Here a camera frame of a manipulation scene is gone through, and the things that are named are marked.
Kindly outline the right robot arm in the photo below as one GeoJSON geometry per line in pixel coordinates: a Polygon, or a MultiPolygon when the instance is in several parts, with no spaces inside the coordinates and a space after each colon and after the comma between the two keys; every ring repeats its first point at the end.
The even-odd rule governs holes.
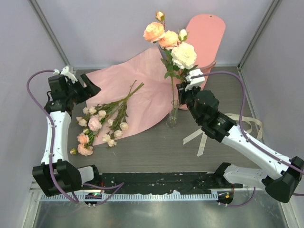
{"type": "Polygon", "coordinates": [[[304,173],[303,159],[282,155],[246,133],[232,118],[218,111],[214,94],[187,83],[177,84],[179,102],[186,105],[194,121],[211,139],[229,146],[249,158],[259,169],[227,163],[214,176],[217,186],[243,184],[264,189],[269,196],[288,203],[304,173]]]}

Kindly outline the peach rose flower stem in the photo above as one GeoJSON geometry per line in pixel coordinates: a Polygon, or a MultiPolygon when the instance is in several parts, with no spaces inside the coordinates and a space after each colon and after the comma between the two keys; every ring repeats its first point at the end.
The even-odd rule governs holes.
{"type": "Polygon", "coordinates": [[[93,142],[98,136],[99,132],[91,131],[88,128],[85,128],[78,136],[78,146],[77,151],[83,156],[90,156],[93,154],[93,142]]]}

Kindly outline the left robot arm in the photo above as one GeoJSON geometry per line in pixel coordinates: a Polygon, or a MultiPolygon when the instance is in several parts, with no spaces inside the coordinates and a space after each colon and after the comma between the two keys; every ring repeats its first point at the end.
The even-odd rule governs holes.
{"type": "Polygon", "coordinates": [[[41,164],[32,169],[32,174],[48,197],[63,194],[70,198],[85,184],[95,190],[101,184],[101,177],[95,165],[76,168],[68,160],[67,140],[75,105],[97,95],[100,88],[85,74],[80,83],[74,76],[60,72],[48,78],[50,90],[47,103],[39,105],[47,116],[47,140],[41,164]]]}

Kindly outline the pink small rose spray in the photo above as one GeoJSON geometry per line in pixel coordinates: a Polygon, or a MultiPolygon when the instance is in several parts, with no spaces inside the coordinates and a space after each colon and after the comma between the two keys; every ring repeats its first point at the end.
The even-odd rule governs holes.
{"type": "Polygon", "coordinates": [[[92,118],[95,118],[99,121],[97,127],[89,127],[91,131],[97,132],[101,129],[99,125],[103,125],[107,123],[106,111],[102,110],[102,104],[98,104],[97,106],[92,106],[90,108],[85,107],[83,109],[84,116],[76,117],[78,124],[82,127],[89,127],[89,121],[92,118]]]}

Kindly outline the white peony flower stem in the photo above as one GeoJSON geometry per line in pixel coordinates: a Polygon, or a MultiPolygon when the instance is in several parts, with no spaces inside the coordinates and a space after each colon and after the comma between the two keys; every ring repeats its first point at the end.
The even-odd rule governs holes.
{"type": "Polygon", "coordinates": [[[186,81],[186,75],[197,67],[195,65],[197,54],[194,50],[194,46],[187,43],[188,32],[186,29],[182,29],[177,34],[174,31],[167,31],[168,35],[166,49],[169,50],[171,55],[170,66],[173,67],[171,72],[171,87],[172,87],[172,103],[178,104],[178,95],[176,94],[176,84],[174,78],[179,82],[186,81]]]}

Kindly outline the purple pink wrapping paper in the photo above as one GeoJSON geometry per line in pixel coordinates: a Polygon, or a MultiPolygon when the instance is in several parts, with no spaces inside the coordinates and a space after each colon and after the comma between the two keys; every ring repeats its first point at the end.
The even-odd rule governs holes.
{"type": "Polygon", "coordinates": [[[127,102],[129,128],[122,137],[141,133],[160,122],[172,110],[172,100],[178,96],[157,46],[145,50],[132,59],[105,69],[88,73],[88,78],[101,91],[86,102],[87,107],[107,104],[125,98],[140,83],[144,85],[127,102]]]}

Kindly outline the single green flower stem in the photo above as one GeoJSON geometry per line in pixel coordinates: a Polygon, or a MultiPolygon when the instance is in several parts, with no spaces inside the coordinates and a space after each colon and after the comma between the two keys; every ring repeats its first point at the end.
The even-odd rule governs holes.
{"type": "Polygon", "coordinates": [[[174,31],[165,31],[165,14],[162,11],[158,11],[155,14],[157,22],[152,22],[144,30],[143,37],[146,41],[150,43],[156,43],[159,45],[165,53],[165,57],[161,59],[161,62],[165,65],[167,72],[164,78],[170,78],[171,80],[171,90],[172,90],[172,100],[175,99],[174,95],[174,80],[173,78],[177,76],[176,67],[173,66],[173,60],[171,51],[174,47],[177,47],[180,43],[178,34],[174,31]]]}

